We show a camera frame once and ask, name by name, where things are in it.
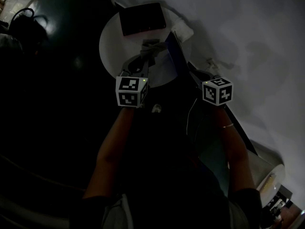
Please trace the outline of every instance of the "black bag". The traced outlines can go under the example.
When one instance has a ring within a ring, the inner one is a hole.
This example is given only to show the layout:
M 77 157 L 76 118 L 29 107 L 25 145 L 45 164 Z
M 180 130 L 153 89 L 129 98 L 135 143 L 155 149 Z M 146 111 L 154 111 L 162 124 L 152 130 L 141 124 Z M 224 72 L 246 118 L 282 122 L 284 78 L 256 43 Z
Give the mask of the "black bag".
M 46 32 L 34 17 L 34 10 L 30 8 L 17 12 L 10 23 L 8 34 L 15 37 L 22 44 L 25 54 L 37 54 L 39 46 L 46 38 Z

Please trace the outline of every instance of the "bracelet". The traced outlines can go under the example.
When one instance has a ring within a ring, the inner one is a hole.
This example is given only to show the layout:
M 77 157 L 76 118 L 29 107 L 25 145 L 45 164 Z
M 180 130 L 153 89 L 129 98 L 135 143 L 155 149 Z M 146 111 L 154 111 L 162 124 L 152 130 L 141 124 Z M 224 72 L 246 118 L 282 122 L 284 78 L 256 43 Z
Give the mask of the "bracelet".
M 233 126 L 234 125 L 234 123 L 231 123 L 231 124 L 229 124 L 229 125 L 226 125 L 226 126 L 223 126 L 223 127 L 219 127 L 220 129 L 226 129 L 226 128 L 228 128 L 228 127 L 231 127 L 231 126 Z

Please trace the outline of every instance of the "white cube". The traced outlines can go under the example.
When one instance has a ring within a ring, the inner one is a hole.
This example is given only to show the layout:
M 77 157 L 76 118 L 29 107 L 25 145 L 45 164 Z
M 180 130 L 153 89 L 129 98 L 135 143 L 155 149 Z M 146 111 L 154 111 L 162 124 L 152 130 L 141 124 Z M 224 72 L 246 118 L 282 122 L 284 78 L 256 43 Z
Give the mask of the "white cube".
M 139 107 L 148 90 L 148 78 L 116 77 L 116 99 L 118 106 Z
M 203 100 L 220 106 L 233 100 L 233 83 L 222 77 L 202 82 Z

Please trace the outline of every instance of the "dark shirt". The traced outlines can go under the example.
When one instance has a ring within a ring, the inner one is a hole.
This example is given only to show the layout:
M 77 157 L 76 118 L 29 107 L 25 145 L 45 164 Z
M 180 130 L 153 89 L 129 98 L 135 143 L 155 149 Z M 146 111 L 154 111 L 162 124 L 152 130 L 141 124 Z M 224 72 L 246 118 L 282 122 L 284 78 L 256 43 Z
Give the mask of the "dark shirt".
M 150 123 L 148 128 L 138 124 L 140 128 L 132 130 L 119 175 L 117 192 L 127 195 L 134 228 L 226 229 L 232 226 L 234 205 L 250 228 L 258 229 L 262 208 L 259 192 L 243 189 L 227 198 L 186 135 L 173 125 L 169 128 L 167 123 L 172 121 L 155 116 L 145 119 Z M 111 204 L 112 200 L 103 197 L 83 199 L 71 214 L 71 229 L 100 229 L 105 206 Z

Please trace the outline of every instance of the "cable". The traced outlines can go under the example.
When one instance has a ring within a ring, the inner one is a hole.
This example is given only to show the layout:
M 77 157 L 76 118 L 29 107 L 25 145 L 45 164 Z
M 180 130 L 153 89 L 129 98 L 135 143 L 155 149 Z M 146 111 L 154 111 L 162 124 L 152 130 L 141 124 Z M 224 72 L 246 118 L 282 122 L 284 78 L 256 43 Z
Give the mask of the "cable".
M 197 133 L 198 133 L 200 124 L 201 124 L 202 120 L 203 120 L 205 117 L 206 117 L 206 115 L 205 115 L 204 117 L 202 117 L 201 121 L 200 121 L 199 124 L 198 124 L 197 130 L 196 130 L 196 133 L 195 133 L 194 144 L 196 143 L 196 137 L 197 137 Z
M 191 109 L 190 109 L 190 111 L 189 111 L 189 114 L 187 115 L 187 121 L 186 121 L 186 135 L 187 135 L 187 127 L 188 127 L 188 125 L 189 125 L 190 112 L 191 112 L 192 108 L 194 107 L 195 102 L 193 103 L 193 105 L 192 105 L 192 107 L 191 107 Z
M 10 159 L 6 158 L 6 157 L 3 156 L 2 154 L 0 154 L 0 158 L 3 158 L 3 159 L 6 160 L 8 163 L 10 163 L 11 165 L 13 165 L 13 166 L 15 166 L 16 168 L 18 168 L 19 170 L 22 170 L 23 172 L 26 172 L 26 173 L 28 173 L 28 174 L 30 174 L 30 175 L 32 175 L 32 176 L 34 176 L 34 177 L 37 177 L 37 178 L 39 178 L 39 179 L 41 179 L 41 180 L 44 180 L 44 181 L 47 181 L 47 182 L 56 184 L 56 185 L 58 185 L 58 186 L 67 187 L 67 188 L 75 189 L 75 190 L 82 191 L 82 192 L 85 191 L 85 189 L 83 189 L 83 188 L 74 187 L 74 186 L 69 186 L 69 185 L 63 184 L 63 183 L 61 183 L 61 182 L 53 181 L 53 180 L 51 180 L 51 179 L 47 179 L 47 178 L 44 178 L 44 177 L 42 177 L 42 176 L 40 176 L 40 175 L 37 175 L 37 174 L 35 174 L 35 173 L 33 173 L 33 172 L 30 172 L 30 171 L 26 170 L 25 168 L 22 168 L 21 166 L 15 164 L 13 161 L 11 161 Z

